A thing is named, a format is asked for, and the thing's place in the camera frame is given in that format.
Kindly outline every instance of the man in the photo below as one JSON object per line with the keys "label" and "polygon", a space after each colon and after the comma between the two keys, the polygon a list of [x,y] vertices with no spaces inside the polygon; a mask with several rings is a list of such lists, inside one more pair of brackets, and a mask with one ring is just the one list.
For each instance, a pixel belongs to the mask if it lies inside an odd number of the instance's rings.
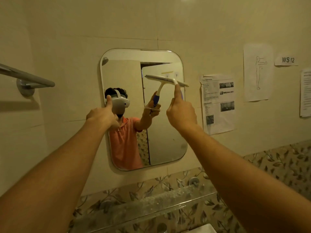
{"label": "man", "polygon": [[[116,96],[116,90],[120,95],[127,98],[126,90],[122,88],[108,88],[105,91],[105,97],[108,95]],[[153,97],[151,97],[148,107],[153,108]],[[116,114],[115,118],[119,123],[117,128],[110,129],[110,147],[112,161],[116,167],[124,170],[135,170],[142,168],[142,160],[139,156],[136,133],[148,129],[152,124],[152,119],[159,115],[160,104],[157,104],[153,110],[144,109],[142,118],[125,118],[122,114]]]}
{"label": "man", "polygon": [[[1,233],[66,232],[104,133],[119,125],[111,109],[107,96],[105,108],[91,110],[69,141],[0,197]],[[248,232],[311,232],[311,203],[207,135],[179,85],[166,114]]]}

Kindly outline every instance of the orange polo shirt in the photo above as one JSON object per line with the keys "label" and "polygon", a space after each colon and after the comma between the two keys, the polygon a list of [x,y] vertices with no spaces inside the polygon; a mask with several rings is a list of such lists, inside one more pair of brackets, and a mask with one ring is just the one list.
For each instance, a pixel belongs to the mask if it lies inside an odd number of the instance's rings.
{"label": "orange polo shirt", "polygon": [[142,168],[137,144],[135,122],[139,118],[125,118],[118,129],[109,131],[111,157],[116,167],[125,170]]}

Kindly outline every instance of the rounded rectangular mirror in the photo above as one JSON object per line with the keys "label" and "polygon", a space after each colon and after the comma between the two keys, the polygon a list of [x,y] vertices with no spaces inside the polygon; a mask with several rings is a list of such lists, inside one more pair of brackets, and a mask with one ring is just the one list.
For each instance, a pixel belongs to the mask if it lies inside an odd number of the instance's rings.
{"label": "rounded rectangular mirror", "polygon": [[[105,99],[112,97],[119,122],[109,130],[115,167],[130,171],[183,157],[187,142],[166,116],[174,81],[184,86],[179,56],[168,50],[111,49],[100,66]],[[185,99],[184,87],[181,91]]]}

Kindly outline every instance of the metal towel bar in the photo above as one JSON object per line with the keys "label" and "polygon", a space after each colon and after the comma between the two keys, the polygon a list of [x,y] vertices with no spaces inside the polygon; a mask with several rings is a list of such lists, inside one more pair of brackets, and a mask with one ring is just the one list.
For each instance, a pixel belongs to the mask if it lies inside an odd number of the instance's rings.
{"label": "metal towel bar", "polygon": [[35,88],[54,87],[55,83],[29,74],[27,72],[0,64],[0,74],[4,74],[13,78],[17,78],[16,85],[18,90],[23,96],[32,96],[35,92]]}

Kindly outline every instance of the vr headset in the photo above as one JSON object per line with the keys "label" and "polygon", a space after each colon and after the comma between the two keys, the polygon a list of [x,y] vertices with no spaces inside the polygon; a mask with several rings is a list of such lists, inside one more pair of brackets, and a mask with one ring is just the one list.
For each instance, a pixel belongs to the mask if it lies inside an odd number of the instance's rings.
{"label": "vr headset", "polygon": [[130,100],[127,99],[125,95],[120,94],[118,90],[115,90],[115,92],[116,94],[111,95],[112,112],[117,115],[122,115],[125,112],[125,108],[130,106]]}

